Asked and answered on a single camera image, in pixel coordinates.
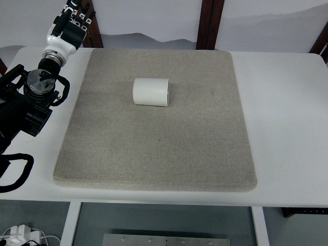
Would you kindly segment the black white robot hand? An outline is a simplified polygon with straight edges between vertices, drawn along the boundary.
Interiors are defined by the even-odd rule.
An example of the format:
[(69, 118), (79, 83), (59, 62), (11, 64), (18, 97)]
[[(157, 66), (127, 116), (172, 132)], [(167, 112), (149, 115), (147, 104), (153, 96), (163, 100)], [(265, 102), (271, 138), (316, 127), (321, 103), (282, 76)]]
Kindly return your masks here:
[(74, 54), (94, 18), (95, 11), (90, 1), (67, 1), (48, 31), (43, 57), (53, 55), (64, 60)]

